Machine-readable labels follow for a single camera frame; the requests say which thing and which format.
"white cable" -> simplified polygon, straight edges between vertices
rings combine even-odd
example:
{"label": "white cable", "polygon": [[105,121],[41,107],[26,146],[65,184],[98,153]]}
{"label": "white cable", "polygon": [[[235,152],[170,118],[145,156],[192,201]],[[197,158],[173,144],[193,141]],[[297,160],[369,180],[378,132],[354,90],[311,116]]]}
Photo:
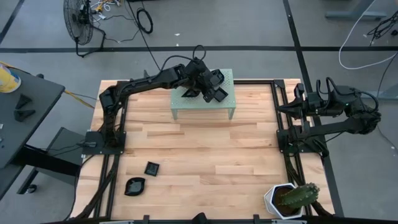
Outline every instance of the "white cable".
{"label": "white cable", "polygon": [[370,4],[370,6],[362,13],[362,15],[359,17],[359,19],[355,22],[353,28],[351,29],[351,31],[349,32],[349,34],[348,34],[348,36],[347,36],[347,39],[344,41],[343,45],[340,47],[340,49],[339,49],[339,51],[338,51],[338,61],[339,61],[340,65],[341,65],[343,68],[345,68],[345,69],[348,69],[348,70],[357,70],[357,69],[361,69],[361,68],[367,68],[367,67],[370,67],[370,66],[373,66],[373,65],[378,65],[378,64],[380,64],[380,63],[384,63],[384,62],[386,62],[386,61],[392,59],[392,58],[395,56],[395,54],[394,54],[393,56],[391,56],[391,57],[389,57],[389,58],[386,58],[386,59],[384,59],[384,60],[382,60],[382,61],[380,61],[380,62],[376,62],[376,63],[372,63],[372,64],[369,64],[369,65],[364,65],[364,66],[360,66],[360,67],[353,67],[353,68],[346,67],[346,66],[344,66],[343,63],[341,62],[341,50],[343,49],[344,45],[346,45],[346,43],[347,43],[347,41],[348,41],[348,39],[349,39],[351,33],[353,32],[355,26],[357,25],[357,23],[362,19],[363,15],[365,15],[365,12],[367,12],[367,11],[370,9],[370,7],[373,5],[374,2],[376,2],[376,0],[374,0],[374,1],[372,2],[372,4]]}

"white geometric planter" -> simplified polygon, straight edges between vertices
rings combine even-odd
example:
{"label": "white geometric planter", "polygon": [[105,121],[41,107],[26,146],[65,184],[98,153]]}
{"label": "white geometric planter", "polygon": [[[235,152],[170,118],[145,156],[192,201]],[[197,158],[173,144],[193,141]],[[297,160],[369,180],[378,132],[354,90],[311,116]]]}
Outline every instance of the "white geometric planter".
{"label": "white geometric planter", "polygon": [[266,203],[266,208],[267,211],[271,214],[277,215],[279,218],[283,220],[291,219],[291,218],[300,218],[303,215],[303,207],[301,207],[300,212],[298,212],[297,215],[292,215],[289,217],[283,216],[281,213],[279,213],[278,209],[276,209],[276,206],[272,203],[272,198],[274,197],[274,192],[277,187],[281,186],[292,186],[295,188],[295,186],[291,183],[288,184],[279,184],[273,186],[273,188],[269,189],[269,191],[264,195],[264,202]]}

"wooden tabletop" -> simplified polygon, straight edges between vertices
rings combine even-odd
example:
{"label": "wooden tabletop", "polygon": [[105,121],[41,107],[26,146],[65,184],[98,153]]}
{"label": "wooden tabletop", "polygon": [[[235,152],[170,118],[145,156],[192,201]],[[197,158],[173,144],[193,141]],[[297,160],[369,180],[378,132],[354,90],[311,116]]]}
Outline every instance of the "wooden tabletop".
{"label": "wooden tabletop", "polygon": [[[294,99],[293,89],[298,82],[285,79],[289,101]],[[116,80],[102,81],[99,93],[115,84]],[[226,110],[181,110],[175,121],[170,90],[130,96],[126,150],[119,164],[112,219],[142,220],[150,215],[155,220],[189,220],[200,212],[210,219],[252,219],[253,214],[275,217],[266,211],[263,195],[273,185],[286,183],[287,175],[276,140],[271,88],[235,85],[235,94],[232,120]],[[98,129],[102,122],[103,112],[97,101],[91,128]],[[302,153],[301,160],[305,180],[319,186],[318,201],[333,213],[319,155]],[[82,168],[72,217],[96,192],[102,161],[103,156],[95,156]],[[148,161],[160,164],[157,177],[144,174]],[[126,182],[132,177],[146,179],[145,190],[137,197],[124,195]],[[104,196],[102,215],[106,199]]]}

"black metal frame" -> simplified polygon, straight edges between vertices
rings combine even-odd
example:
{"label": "black metal frame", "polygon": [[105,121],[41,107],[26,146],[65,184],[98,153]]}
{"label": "black metal frame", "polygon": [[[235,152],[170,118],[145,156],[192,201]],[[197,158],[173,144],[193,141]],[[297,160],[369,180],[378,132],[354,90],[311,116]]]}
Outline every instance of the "black metal frame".
{"label": "black metal frame", "polygon": [[[287,95],[286,95],[284,80],[255,80],[255,79],[253,79],[253,80],[234,80],[234,84],[235,85],[258,85],[258,84],[269,85],[271,87],[271,91],[272,91],[272,99],[274,101],[278,129],[281,130],[284,128],[283,121],[282,121],[282,115],[280,114],[279,111],[276,110],[276,108],[279,106],[277,88],[280,89],[280,94],[282,95],[283,104],[287,103]],[[122,129],[122,131],[124,130],[124,122],[126,120],[126,114],[127,114],[126,109],[127,109],[127,103],[125,104],[125,108],[123,108],[122,116],[121,116],[120,128]],[[286,118],[287,118],[288,126],[293,125],[292,118],[290,116],[286,116]],[[118,163],[120,156],[117,155],[114,157],[114,159],[116,160],[114,162]],[[285,159],[286,174],[287,174],[288,181],[291,183],[294,183],[292,176],[287,172],[287,161],[290,160],[289,155],[284,153],[284,159]],[[300,160],[300,154],[297,153],[297,155],[294,156],[294,159],[295,159],[295,163],[296,163],[296,170],[298,172],[298,176],[300,177],[301,181],[303,183],[305,183],[302,163]],[[104,155],[99,185],[101,185],[101,183],[104,181],[104,178],[106,177],[108,163],[109,163],[109,156]],[[111,181],[111,186],[109,188],[108,202],[106,204],[106,215],[105,215],[105,217],[108,219],[111,219],[111,215],[112,215],[116,177],[117,177],[117,171],[116,171],[116,175],[114,176],[114,178]],[[94,216],[93,216],[94,218],[100,217],[101,204],[102,204],[102,200],[99,200],[95,207]],[[305,207],[305,213],[307,215],[312,215],[312,210],[311,210],[310,206]],[[259,221],[260,221],[259,223],[264,223],[264,222],[269,223],[269,221],[271,221],[271,220],[259,220]],[[135,220],[134,223],[135,222],[145,223],[144,220]],[[150,222],[151,223],[191,223],[191,220],[156,220],[156,221],[151,220]],[[253,220],[250,220],[250,219],[247,219],[247,220],[217,220],[217,223],[253,223]]]}

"floor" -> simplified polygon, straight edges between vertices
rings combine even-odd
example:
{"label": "floor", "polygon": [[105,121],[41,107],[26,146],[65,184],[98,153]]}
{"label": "floor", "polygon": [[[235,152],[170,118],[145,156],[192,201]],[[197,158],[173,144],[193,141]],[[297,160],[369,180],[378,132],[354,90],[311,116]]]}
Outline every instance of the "floor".
{"label": "floor", "polygon": [[[327,10],[352,9],[358,1],[290,0],[290,8],[302,47],[339,47],[353,25],[353,21],[330,21],[325,19]],[[12,14],[17,1],[3,0],[0,8],[0,30]],[[289,29],[283,1],[278,0],[160,0],[145,1],[146,9],[154,21],[154,32],[146,35],[151,47],[169,47],[154,52],[158,63],[174,54],[191,56],[191,51],[178,50],[177,46],[282,46],[278,50],[256,50],[244,47],[207,52],[205,59],[210,68],[232,68],[235,78],[301,78],[302,71],[293,50],[294,41]],[[141,6],[132,3],[133,9]],[[63,21],[63,1],[25,0],[13,20],[5,38],[0,42],[0,59],[32,74],[43,73],[45,78],[65,85],[72,92],[96,96],[100,80],[138,78],[147,70],[155,74],[157,68],[148,52],[134,48],[114,49],[87,58],[73,53],[74,42],[69,37]],[[392,15],[398,6],[393,0],[376,1],[372,9]],[[105,16],[124,14],[126,9],[112,7]],[[371,37],[366,34],[377,22],[360,22],[347,46],[368,46]],[[101,28],[112,39],[131,38],[137,28],[131,21],[115,17],[101,21]],[[99,46],[101,36],[95,32],[91,42],[84,47]],[[376,46],[397,46],[397,39],[386,35],[375,41]],[[106,41],[105,47],[144,47],[140,34],[130,42]],[[395,52],[343,52],[346,66],[361,66],[380,61]],[[355,86],[360,90],[377,90],[386,63],[362,70],[345,70],[338,63],[338,52],[304,51],[303,58],[308,76],[315,87],[315,80],[332,77],[336,83]],[[180,60],[173,63],[185,63]],[[389,68],[382,90],[398,82],[393,74],[398,71],[395,61]],[[398,145],[395,138],[398,121],[395,119],[397,105],[382,101],[383,133]],[[29,144],[46,147],[60,127],[84,134],[90,127],[93,110],[65,95],[55,105]],[[322,118],[323,123],[335,122],[339,118]],[[331,163],[338,193],[346,217],[378,218],[398,220],[394,192],[398,184],[398,153],[374,131],[367,136],[342,134],[328,143]],[[34,194],[16,195],[27,167],[8,194],[0,201],[0,222],[40,223],[61,220],[70,210],[73,187],[45,175],[38,175],[34,183],[39,189]]]}

